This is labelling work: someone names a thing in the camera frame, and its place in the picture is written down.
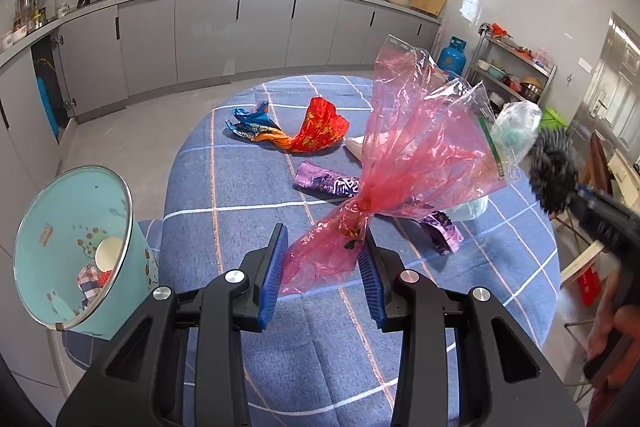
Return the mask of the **grey kitchen cabinets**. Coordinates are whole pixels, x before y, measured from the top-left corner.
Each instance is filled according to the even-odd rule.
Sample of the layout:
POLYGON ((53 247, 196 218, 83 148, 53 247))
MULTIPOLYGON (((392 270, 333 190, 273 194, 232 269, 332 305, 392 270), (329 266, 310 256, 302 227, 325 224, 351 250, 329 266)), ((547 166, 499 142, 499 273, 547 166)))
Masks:
POLYGON ((439 20, 376 0, 105 0, 1 54, 1 244, 66 154, 40 100, 34 46, 74 121, 252 77, 369 68, 384 38, 434 44, 439 20))

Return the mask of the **pink cellophane wrapper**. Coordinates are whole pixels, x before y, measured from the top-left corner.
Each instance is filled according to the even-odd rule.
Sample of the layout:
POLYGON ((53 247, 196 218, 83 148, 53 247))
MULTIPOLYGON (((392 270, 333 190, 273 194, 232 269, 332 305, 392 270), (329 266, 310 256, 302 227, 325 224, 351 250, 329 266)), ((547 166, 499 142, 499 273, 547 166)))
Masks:
POLYGON ((420 221, 518 179, 518 162, 481 84, 440 70, 388 36, 375 61, 359 190, 288 248, 282 295, 346 281, 375 215, 420 221))

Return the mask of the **purple snack wrapper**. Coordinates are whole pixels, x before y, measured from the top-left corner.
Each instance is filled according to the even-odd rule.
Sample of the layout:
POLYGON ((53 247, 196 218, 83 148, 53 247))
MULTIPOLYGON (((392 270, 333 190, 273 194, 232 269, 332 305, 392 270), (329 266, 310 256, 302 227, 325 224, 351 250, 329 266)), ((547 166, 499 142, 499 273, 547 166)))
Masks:
MULTIPOLYGON (((359 179, 304 160, 293 178, 296 190, 316 191, 346 199, 359 191, 359 179)), ((431 237, 432 244, 441 256, 455 253, 463 242, 463 236, 454 222, 442 211, 436 211, 419 221, 422 230, 431 237)))

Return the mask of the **metal storage shelf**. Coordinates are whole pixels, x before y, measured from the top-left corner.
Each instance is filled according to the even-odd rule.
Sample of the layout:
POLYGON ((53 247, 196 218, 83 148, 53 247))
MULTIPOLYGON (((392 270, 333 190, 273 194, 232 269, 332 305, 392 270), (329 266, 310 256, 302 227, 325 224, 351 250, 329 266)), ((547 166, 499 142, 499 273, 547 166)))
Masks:
POLYGON ((519 46, 501 26, 482 23, 477 46, 466 69, 471 84, 483 83, 487 93, 505 102, 541 105, 558 72, 546 51, 519 46))

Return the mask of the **red blue snack wrapper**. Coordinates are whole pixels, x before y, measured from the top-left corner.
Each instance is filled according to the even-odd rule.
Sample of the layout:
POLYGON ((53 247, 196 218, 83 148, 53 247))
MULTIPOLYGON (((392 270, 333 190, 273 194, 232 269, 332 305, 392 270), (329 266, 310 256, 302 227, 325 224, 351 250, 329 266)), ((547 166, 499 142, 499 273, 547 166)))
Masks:
POLYGON ((236 106, 224 124, 235 138, 270 144, 292 154, 337 146, 350 128, 348 119, 322 96, 313 96, 306 106, 277 105, 268 100, 253 108, 236 106))

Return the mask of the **teal enamel trash bin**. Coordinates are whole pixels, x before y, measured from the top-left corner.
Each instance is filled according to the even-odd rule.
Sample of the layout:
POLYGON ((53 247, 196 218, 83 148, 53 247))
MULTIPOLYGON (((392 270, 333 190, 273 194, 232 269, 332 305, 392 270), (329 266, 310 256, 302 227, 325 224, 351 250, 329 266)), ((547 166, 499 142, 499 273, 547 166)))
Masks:
POLYGON ((111 339, 158 285, 158 265, 126 181, 111 169, 82 166, 58 176, 28 207, 13 257, 18 298, 52 331, 111 339), (108 236, 122 240, 116 268, 94 255, 108 236))

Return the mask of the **cardboard box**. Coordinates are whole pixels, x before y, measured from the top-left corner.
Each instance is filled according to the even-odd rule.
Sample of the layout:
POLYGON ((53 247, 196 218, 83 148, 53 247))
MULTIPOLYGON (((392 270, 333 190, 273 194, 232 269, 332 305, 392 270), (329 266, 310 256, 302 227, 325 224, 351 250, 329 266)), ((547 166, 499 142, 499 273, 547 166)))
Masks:
POLYGON ((447 0, 411 0, 409 8, 432 17, 440 17, 447 0))

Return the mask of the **blue gas cylinder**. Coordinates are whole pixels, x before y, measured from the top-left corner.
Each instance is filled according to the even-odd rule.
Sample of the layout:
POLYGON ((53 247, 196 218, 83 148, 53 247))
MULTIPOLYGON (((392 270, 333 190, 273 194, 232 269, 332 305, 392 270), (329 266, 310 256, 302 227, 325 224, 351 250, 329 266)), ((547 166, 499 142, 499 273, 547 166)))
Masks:
POLYGON ((453 72, 460 76, 463 72, 466 57, 464 50, 466 41, 458 37, 452 37, 448 46, 445 46, 439 54, 437 66, 445 72, 453 72))

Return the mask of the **white paper cup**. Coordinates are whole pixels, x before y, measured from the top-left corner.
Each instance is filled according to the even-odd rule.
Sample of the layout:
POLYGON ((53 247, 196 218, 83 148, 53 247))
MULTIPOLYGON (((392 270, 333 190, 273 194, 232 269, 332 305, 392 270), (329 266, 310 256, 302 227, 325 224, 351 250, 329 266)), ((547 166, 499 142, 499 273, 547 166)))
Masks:
POLYGON ((108 236, 99 243, 94 255, 96 267, 102 273, 111 272, 116 268, 120 253, 122 252, 122 240, 119 237, 108 236))

